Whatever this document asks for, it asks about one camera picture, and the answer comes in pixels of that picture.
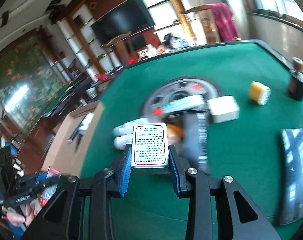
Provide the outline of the person's hand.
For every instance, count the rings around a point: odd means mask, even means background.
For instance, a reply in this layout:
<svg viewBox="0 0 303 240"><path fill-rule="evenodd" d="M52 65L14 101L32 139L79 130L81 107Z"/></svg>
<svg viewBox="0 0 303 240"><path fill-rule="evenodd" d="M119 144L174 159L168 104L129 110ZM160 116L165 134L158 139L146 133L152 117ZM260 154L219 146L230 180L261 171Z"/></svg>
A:
<svg viewBox="0 0 303 240"><path fill-rule="evenodd" d="M41 209L40 201L34 199L29 203L20 205L20 208L17 210L10 207L7 210L6 216L9 222L15 227L21 226L22 224L28 227Z"/></svg>

